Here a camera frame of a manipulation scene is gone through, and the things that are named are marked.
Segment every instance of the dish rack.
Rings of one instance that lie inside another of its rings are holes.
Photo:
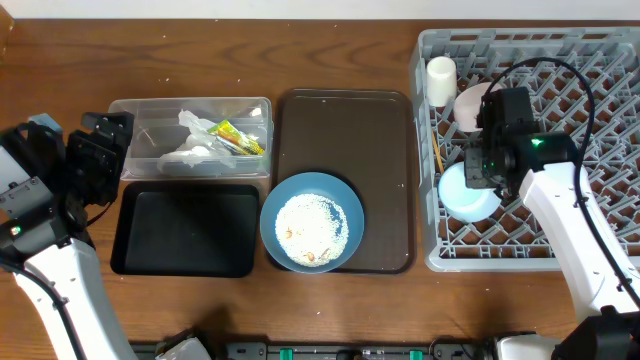
[[[584,165],[597,201],[623,249],[640,266],[640,28],[458,29],[423,31],[409,78],[420,163],[425,262],[434,271],[559,270],[539,224],[520,199],[503,201],[488,219],[463,224],[438,200],[432,131],[445,167],[462,161],[479,133],[458,131],[453,104],[429,106],[425,66],[449,56],[457,65],[458,94],[491,81],[522,60],[548,56],[573,65],[590,82],[596,120]],[[526,86],[542,132],[565,131],[584,139],[587,98],[577,78],[562,67],[522,67],[500,82]]]

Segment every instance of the bowl of rice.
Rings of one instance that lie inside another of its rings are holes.
[[[364,210],[356,193],[323,173],[292,176],[269,194],[260,234],[282,266],[306,274],[331,271],[356,251],[364,233]]]

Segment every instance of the light blue bowl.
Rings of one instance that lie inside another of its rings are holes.
[[[276,237],[276,217],[289,199],[302,194],[324,196],[342,207],[347,217],[349,237],[340,256],[325,265],[308,267],[291,260]],[[276,186],[267,197],[260,214],[260,234],[269,254],[289,270],[305,274],[331,271],[344,264],[360,245],[364,233],[364,210],[358,196],[343,181],[323,173],[303,173],[292,176]]]

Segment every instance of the rice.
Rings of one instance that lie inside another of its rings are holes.
[[[324,196],[294,196],[278,212],[276,237],[296,263],[324,265],[344,251],[349,238],[347,217],[340,205]]]

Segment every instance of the black tray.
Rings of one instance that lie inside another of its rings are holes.
[[[358,250],[334,272],[399,274],[414,263],[410,104],[392,91],[299,89],[282,98],[273,185],[303,172],[327,173],[351,186],[367,216]]]
[[[117,274],[238,278],[253,269],[258,191],[249,185],[135,182],[124,190]]]

